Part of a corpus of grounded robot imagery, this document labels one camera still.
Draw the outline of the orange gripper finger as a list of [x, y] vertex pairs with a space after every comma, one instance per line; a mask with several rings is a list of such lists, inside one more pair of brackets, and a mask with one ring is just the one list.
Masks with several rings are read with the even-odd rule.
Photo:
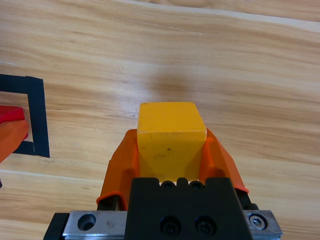
[[28, 131], [29, 126], [26, 120], [7, 121], [0, 124], [0, 162], [19, 147]]
[[113, 197], [118, 197], [119, 209], [128, 209], [131, 184], [134, 178], [140, 176], [137, 130], [130, 129], [115, 150], [108, 162], [100, 196], [99, 205]]
[[202, 147], [198, 179], [205, 183], [208, 178], [229, 178], [235, 189], [249, 193], [233, 158], [209, 129]]

